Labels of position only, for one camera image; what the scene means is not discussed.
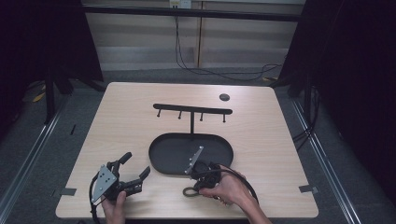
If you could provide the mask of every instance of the black tool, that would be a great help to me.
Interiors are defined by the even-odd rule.
[[[221,172],[218,164],[212,162],[207,165],[202,161],[198,161],[192,168],[191,179],[196,180],[193,189],[199,191],[200,189],[213,189],[221,179]]]
[[[127,162],[132,157],[132,153],[128,152],[117,161],[109,161],[106,166],[102,165],[99,172],[92,179],[90,184],[90,201],[91,213],[95,223],[100,223],[96,215],[96,207],[99,204],[95,203],[102,195],[105,200],[116,201],[120,192],[126,191],[126,196],[130,196],[142,191],[143,181],[148,177],[149,166],[139,175],[139,178],[130,182],[120,181],[119,169],[120,165]],[[95,190],[92,196],[93,183],[96,181]]]

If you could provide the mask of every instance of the metal bracket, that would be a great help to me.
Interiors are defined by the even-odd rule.
[[[100,167],[98,178],[96,180],[95,189],[91,202],[96,202],[115,182],[117,178],[107,169],[105,165]]]

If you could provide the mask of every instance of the black cable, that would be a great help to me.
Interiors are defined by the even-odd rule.
[[[318,95],[318,90],[315,87],[313,87],[313,89],[314,89],[314,97],[312,99],[312,104],[315,107],[315,116],[314,116],[313,120],[310,121],[308,128],[306,128],[302,133],[299,133],[292,138],[293,142],[296,143],[296,142],[300,141],[301,139],[303,139],[305,136],[304,141],[300,144],[299,147],[297,147],[297,149],[296,149],[297,151],[299,151],[303,147],[305,142],[308,140],[308,138],[311,137],[311,134],[314,131],[315,125],[317,123],[318,110],[319,110],[319,104],[320,104],[320,96]]]
[[[93,183],[97,180],[98,175],[99,175],[99,172],[93,177],[92,182],[91,182],[91,184],[90,184],[90,191],[88,192],[88,193],[89,193],[89,197],[90,197],[92,219],[93,219],[93,221],[94,221],[96,224],[100,224],[100,220],[99,220],[99,218],[98,218],[98,216],[97,216],[97,213],[96,213],[96,207],[97,207],[100,203],[97,204],[97,205],[95,205],[95,204],[93,203],[93,201],[92,201],[92,187],[93,187]]]
[[[262,77],[263,73],[269,72],[279,66],[282,66],[283,64],[277,64],[277,63],[269,63],[266,64],[262,67],[262,70],[260,72],[233,72],[233,73],[215,73],[206,69],[202,69],[202,68],[189,68],[187,67],[187,65],[184,63],[183,57],[181,55],[181,46],[180,46],[180,38],[179,38],[179,34],[178,34],[178,17],[175,17],[175,23],[176,23],[176,46],[175,46],[175,52],[176,52],[176,62],[177,65],[182,68],[185,69],[191,73],[194,73],[195,75],[200,75],[200,76],[207,76],[207,75],[215,75],[215,76],[220,76],[220,77],[224,77],[224,78],[228,78],[230,80],[235,80],[235,81],[252,81],[252,80],[256,80]],[[268,66],[273,66],[269,69],[264,70],[264,68],[268,67]],[[233,78],[233,77],[227,77],[225,75],[256,75],[258,74],[258,76],[253,77],[253,78]]]

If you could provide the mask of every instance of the gray floor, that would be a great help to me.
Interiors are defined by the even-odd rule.
[[[261,71],[256,69],[214,69],[222,72]],[[277,77],[280,68],[264,74],[265,77]],[[267,86],[270,82],[255,75],[232,75],[233,79],[218,75],[195,75],[181,69],[141,70],[123,72],[105,72],[105,84],[112,81],[157,82],[157,83],[197,83],[215,85]],[[70,96],[58,96],[57,102],[65,101],[64,110],[21,189],[21,194],[12,206],[6,223],[77,223],[77,220],[59,219],[55,209],[59,198],[51,197],[55,189],[65,186],[73,169],[75,160],[91,126],[95,112],[103,93],[94,91],[86,85],[72,80],[75,90]],[[287,95],[287,87],[276,88],[276,96],[282,108],[292,136],[303,128]],[[26,102],[20,118],[14,123],[0,143],[0,195],[4,198],[24,159],[29,155],[35,140],[43,129],[46,116],[45,101]],[[361,223],[396,223],[396,209],[385,197],[381,188],[355,159],[347,143],[343,142],[332,120],[321,106],[316,125],[316,134],[332,163],[334,171],[342,182],[347,195],[356,209]],[[333,189],[318,162],[314,150],[306,142],[299,151],[304,171],[311,186],[318,189],[315,199],[319,215],[312,219],[274,218],[274,223],[348,223]],[[159,221],[138,220],[134,223],[153,223]],[[192,223],[200,221],[167,220],[166,223]],[[232,221],[205,221],[213,223],[232,223]]]

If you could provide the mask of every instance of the hand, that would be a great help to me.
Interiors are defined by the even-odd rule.
[[[254,199],[242,181],[226,172],[221,172],[220,182],[213,189],[201,189],[199,193],[206,197],[218,196],[225,203],[236,203],[238,206],[241,206],[245,200]]]
[[[120,192],[116,202],[104,200],[102,207],[106,216],[106,224],[125,224],[123,206],[126,200],[126,192]]]
[[[251,196],[245,184],[227,172],[221,172],[221,179],[217,186],[213,189],[200,189],[199,193],[206,197],[218,196],[224,203],[237,204],[247,215],[250,224],[272,223],[259,207],[256,199]]]

